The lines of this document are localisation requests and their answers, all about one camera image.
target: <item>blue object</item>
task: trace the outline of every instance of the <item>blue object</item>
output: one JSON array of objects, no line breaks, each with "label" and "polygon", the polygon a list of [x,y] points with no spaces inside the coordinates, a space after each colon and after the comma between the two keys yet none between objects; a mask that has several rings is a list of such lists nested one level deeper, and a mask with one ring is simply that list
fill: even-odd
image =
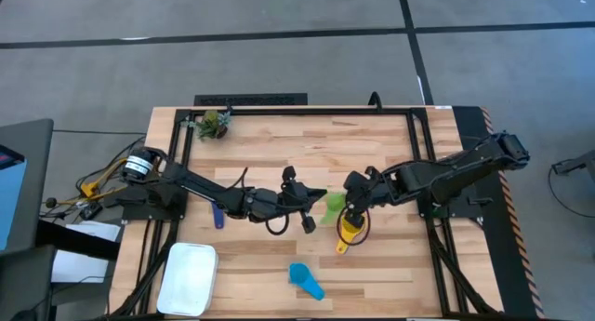
[{"label": "blue object", "polygon": [[225,213],[223,210],[219,209],[215,203],[211,203],[213,206],[213,219],[215,220],[215,228],[223,229],[223,225],[225,224]]},{"label": "blue object", "polygon": [[0,251],[7,248],[8,235],[19,202],[27,162],[0,169]]},{"label": "blue object", "polygon": [[293,263],[289,265],[289,281],[291,284],[298,285],[306,292],[310,293],[316,300],[324,298],[324,291],[318,285],[314,276],[312,276],[310,269],[304,263]]}]

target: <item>wooden board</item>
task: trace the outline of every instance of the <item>wooden board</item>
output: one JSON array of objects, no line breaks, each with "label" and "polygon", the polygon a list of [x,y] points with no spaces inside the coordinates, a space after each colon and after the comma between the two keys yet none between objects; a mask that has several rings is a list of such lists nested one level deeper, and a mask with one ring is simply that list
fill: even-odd
[{"label": "wooden board", "polygon": [[[146,145],[168,147],[174,113],[173,108],[153,110]],[[461,150],[452,111],[429,108],[428,114],[436,154]],[[416,128],[422,144],[420,125]],[[293,165],[297,179],[309,187],[341,192],[352,170],[363,172],[369,165],[383,168],[412,158],[407,124],[399,115],[234,116],[224,139],[193,141],[189,168],[228,185],[250,167],[246,185],[277,191],[283,168]],[[318,222],[324,210],[324,202],[319,202],[311,215]],[[334,225],[318,224],[314,233],[304,234],[295,215],[281,236],[269,234],[262,224],[229,218],[223,230],[216,230],[210,204],[191,195],[178,241],[208,244],[219,254],[213,300],[202,317],[440,315],[425,224],[416,204],[374,208],[371,222],[368,240],[339,256]],[[483,231],[466,219],[451,222],[462,271],[488,303],[501,309]],[[271,226],[282,225],[278,221]],[[136,284],[144,227],[144,222],[126,226],[112,284],[114,307]],[[287,269],[296,261],[309,265],[325,289],[324,300],[316,301],[289,284]],[[453,286],[445,272],[455,310]],[[153,310],[159,280],[155,283]]]}]

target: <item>white plastic container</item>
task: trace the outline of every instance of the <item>white plastic container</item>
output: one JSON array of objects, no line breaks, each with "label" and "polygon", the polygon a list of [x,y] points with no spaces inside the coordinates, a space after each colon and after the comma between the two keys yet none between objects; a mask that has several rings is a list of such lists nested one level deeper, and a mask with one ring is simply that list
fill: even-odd
[{"label": "white plastic container", "polygon": [[218,257],[211,246],[176,243],[169,251],[157,310],[199,316],[208,309],[215,286]]}]

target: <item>small potted plant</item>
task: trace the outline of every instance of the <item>small potted plant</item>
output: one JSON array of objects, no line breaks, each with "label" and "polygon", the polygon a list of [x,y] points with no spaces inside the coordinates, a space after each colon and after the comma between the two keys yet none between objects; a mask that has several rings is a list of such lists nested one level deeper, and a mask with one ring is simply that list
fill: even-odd
[{"label": "small potted plant", "polygon": [[200,122],[190,121],[189,127],[197,131],[199,139],[210,138],[220,139],[227,134],[231,121],[231,112],[218,113],[217,111],[206,111]]}]

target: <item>orange warning stripe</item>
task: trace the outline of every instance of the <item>orange warning stripe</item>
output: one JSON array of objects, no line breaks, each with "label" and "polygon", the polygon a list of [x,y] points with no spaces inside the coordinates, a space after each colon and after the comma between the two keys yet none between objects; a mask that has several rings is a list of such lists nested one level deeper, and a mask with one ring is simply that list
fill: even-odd
[{"label": "orange warning stripe", "polygon": [[[485,119],[485,128],[490,134],[493,134],[494,128],[492,126],[490,114],[483,107],[482,112],[483,118]],[[507,204],[510,223],[512,224],[512,232],[514,232],[515,234],[515,240],[519,248],[519,255],[521,255],[521,263],[525,269],[524,274],[527,278],[527,285],[529,286],[529,290],[531,291],[531,295],[533,298],[533,304],[535,305],[535,314],[539,318],[545,318],[546,316],[543,313],[543,306],[541,305],[541,300],[539,299],[539,292],[537,291],[536,282],[533,278],[533,272],[531,271],[531,264],[529,263],[529,257],[526,251],[527,247],[524,245],[524,241],[522,239],[521,226],[519,225],[519,221],[517,219],[517,212],[514,209],[514,205],[512,204],[512,194],[510,192],[509,182],[506,180],[504,172],[500,171],[498,175],[500,177],[500,184],[502,185],[502,193],[504,194],[504,200]]]}]

